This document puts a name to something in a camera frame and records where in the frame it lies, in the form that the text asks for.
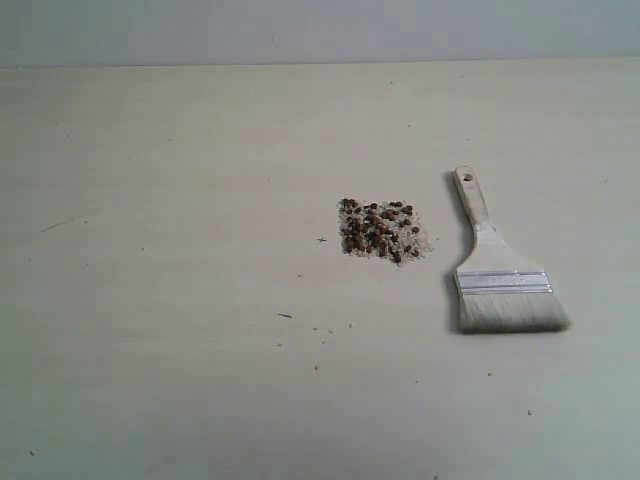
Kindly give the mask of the white paint brush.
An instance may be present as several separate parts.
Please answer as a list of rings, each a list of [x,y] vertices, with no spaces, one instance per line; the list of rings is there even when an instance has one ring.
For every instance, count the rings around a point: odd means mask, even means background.
[[[454,170],[472,233],[469,255],[454,274],[459,329],[465,334],[561,332],[570,320],[543,267],[519,255],[490,218],[476,172]]]

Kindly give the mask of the scattered rice and brown pellets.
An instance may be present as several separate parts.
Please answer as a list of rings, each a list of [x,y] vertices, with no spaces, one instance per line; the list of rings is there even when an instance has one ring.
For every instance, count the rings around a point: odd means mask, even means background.
[[[342,251],[350,256],[380,258],[402,266],[432,251],[415,207],[405,201],[337,203]]]

